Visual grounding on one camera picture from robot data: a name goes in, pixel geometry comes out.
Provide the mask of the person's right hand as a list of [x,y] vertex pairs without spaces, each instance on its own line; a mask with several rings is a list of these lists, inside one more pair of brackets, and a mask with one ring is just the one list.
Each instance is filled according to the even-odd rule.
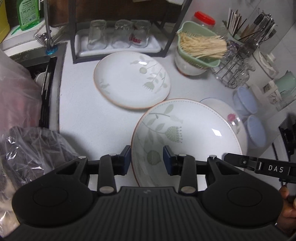
[[291,196],[286,185],[280,188],[279,193],[283,199],[283,208],[278,217],[277,226],[283,232],[292,232],[295,230],[295,199],[293,202],[288,201],[288,197]]

